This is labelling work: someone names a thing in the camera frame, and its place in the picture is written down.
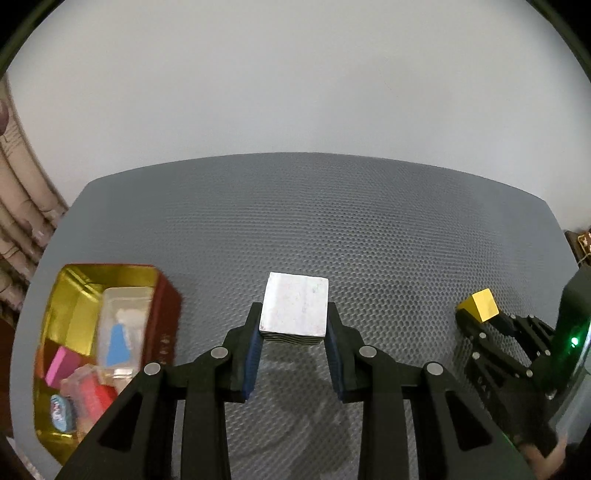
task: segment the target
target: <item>honeycomb textured surface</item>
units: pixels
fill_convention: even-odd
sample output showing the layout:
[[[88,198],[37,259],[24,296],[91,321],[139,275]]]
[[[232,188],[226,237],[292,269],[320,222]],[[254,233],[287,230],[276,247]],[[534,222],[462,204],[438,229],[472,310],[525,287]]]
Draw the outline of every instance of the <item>honeycomb textured surface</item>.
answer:
[[[188,160],[95,180],[41,260],[14,349],[16,440],[48,480],[59,465],[33,429],[33,357],[53,281],[72,262],[160,268],[183,295],[178,364],[241,325],[275,271],[328,278],[330,301],[366,343],[411,365],[441,362],[466,388],[469,347],[456,330],[455,305],[489,287],[502,310],[554,325],[561,290],[576,271],[545,202],[438,167],[278,153]],[[512,342],[502,344],[525,360]],[[235,479],[357,477],[362,407],[338,402],[322,344],[266,343],[251,399],[227,405],[226,418]],[[176,475],[179,454],[177,442]]]

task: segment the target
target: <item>pink block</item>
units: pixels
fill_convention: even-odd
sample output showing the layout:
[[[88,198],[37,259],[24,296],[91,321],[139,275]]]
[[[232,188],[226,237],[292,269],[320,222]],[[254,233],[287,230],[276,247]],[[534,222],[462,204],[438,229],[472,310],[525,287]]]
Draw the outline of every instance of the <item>pink block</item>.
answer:
[[[47,370],[45,382],[49,387],[59,389],[60,382],[74,373],[80,362],[82,357],[78,353],[64,346],[59,347]]]

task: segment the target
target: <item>white cube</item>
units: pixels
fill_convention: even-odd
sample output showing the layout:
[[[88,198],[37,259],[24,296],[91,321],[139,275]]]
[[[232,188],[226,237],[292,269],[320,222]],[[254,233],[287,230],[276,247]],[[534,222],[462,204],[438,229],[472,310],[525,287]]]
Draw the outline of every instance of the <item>white cube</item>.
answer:
[[[316,343],[326,334],[328,278],[269,274],[259,331],[268,340]]]

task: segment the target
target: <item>clear plastic box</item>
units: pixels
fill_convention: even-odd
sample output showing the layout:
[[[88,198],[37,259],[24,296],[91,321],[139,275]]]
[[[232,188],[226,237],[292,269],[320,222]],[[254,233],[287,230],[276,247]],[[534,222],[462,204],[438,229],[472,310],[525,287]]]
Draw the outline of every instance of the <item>clear plastic box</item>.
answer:
[[[134,369],[131,367],[96,367],[96,373],[100,383],[113,387],[118,394],[134,377]]]
[[[96,362],[100,367],[130,367],[136,374],[142,367],[144,333],[154,289],[152,287],[114,287],[103,292],[96,332]],[[108,361],[113,328],[123,331],[129,358],[116,364]]]

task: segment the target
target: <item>white wall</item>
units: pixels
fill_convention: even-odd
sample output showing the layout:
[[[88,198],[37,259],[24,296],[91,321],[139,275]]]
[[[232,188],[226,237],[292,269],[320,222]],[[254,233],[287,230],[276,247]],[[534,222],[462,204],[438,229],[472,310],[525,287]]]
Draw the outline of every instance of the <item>white wall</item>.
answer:
[[[475,173],[591,223],[591,85],[524,0],[66,0],[9,78],[68,202],[143,165],[325,151]]]

